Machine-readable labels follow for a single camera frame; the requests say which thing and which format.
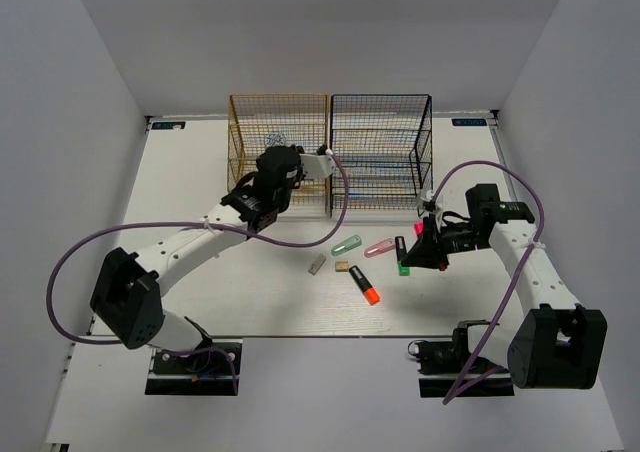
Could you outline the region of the pink correction tape dispenser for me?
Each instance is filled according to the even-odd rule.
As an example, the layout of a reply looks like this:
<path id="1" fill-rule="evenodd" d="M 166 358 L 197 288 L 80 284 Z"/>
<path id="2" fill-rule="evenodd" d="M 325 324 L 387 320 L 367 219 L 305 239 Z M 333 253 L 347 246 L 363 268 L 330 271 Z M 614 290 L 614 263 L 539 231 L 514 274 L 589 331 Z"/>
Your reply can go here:
<path id="1" fill-rule="evenodd" d="M 366 258 L 372 258 L 394 250 L 395 247 L 395 240 L 393 238 L 387 238 L 367 247 L 364 250 L 364 256 Z"/>

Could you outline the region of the round blue white tape tin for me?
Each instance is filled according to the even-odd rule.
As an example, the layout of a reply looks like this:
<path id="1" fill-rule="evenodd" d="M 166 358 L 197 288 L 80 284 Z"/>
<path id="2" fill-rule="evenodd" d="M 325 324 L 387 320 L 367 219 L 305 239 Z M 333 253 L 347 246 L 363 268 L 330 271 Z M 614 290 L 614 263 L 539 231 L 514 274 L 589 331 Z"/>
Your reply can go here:
<path id="1" fill-rule="evenodd" d="M 286 146 L 286 136 L 282 132 L 270 132 L 264 139 L 266 147 Z"/>

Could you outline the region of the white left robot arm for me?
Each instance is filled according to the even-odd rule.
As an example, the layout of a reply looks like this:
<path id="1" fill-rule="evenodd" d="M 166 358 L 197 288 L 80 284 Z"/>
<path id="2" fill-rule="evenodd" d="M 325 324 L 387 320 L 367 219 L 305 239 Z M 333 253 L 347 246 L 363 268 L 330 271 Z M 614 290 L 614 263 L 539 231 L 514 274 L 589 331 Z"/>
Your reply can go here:
<path id="1" fill-rule="evenodd" d="M 128 349 L 154 344 L 177 350 L 188 370 L 211 359 L 197 327 L 163 309 L 162 297 L 182 278 L 276 222 L 303 177 L 300 146 L 272 146 L 194 228 L 136 252 L 118 247 L 101 266 L 90 307 Z"/>

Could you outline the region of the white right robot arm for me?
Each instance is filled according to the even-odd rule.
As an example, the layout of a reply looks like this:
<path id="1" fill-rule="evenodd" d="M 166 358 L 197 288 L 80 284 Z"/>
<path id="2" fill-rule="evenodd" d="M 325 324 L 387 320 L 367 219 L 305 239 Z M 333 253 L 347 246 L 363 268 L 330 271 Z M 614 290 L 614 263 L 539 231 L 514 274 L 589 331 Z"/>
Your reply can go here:
<path id="1" fill-rule="evenodd" d="M 579 302 L 534 242 L 534 216 L 525 203 L 503 201 L 494 184 L 478 184 L 465 197 L 469 215 L 425 217 L 400 263 L 443 271 L 453 254 L 492 249 L 516 282 L 523 321 L 515 330 L 487 320 L 461 321 L 446 342 L 412 344 L 409 352 L 421 373 L 481 374 L 498 366 L 521 389 L 592 388 L 607 332 L 603 313 Z"/>

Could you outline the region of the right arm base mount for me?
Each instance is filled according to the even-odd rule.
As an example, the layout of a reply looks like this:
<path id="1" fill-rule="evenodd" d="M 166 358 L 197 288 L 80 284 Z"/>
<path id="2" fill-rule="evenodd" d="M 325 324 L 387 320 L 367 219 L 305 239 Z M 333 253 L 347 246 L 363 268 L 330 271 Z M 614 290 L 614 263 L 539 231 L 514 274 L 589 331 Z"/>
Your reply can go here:
<path id="1" fill-rule="evenodd" d="M 444 398 L 465 360 L 452 354 L 451 340 L 414 340 L 407 346 L 408 356 L 417 364 L 419 396 Z M 513 397 L 514 388 L 507 373 L 497 373 L 463 391 L 459 398 Z"/>

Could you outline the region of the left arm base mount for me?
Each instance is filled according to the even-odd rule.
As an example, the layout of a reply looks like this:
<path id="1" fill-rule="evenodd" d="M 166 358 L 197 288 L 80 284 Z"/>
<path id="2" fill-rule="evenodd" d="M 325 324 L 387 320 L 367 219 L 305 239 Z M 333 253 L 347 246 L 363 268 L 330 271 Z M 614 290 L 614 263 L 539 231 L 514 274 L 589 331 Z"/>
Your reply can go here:
<path id="1" fill-rule="evenodd" d="M 214 346 L 224 354 L 207 352 L 173 357 L 166 352 L 152 356 L 146 379 L 148 396 L 232 397 L 240 384 L 242 340 L 223 340 Z"/>

